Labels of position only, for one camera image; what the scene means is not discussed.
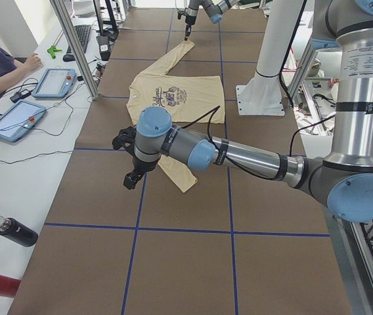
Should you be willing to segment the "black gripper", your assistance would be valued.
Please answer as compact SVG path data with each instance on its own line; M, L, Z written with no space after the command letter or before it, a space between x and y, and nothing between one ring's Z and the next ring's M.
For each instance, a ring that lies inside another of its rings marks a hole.
M126 174L123 182L123 185L129 190L135 189L138 181L140 181L147 172L154 170L156 167L155 161L143 161L137 157L135 153L135 136L136 129L134 127L128 127L126 129L121 129L112 141L113 149L119 150L123 148L133 157L133 170Z
M197 17L197 9L187 7L185 9L177 10L177 19L180 20L182 17L185 17L185 37L184 41L188 40L188 37L191 34L191 26L195 25Z

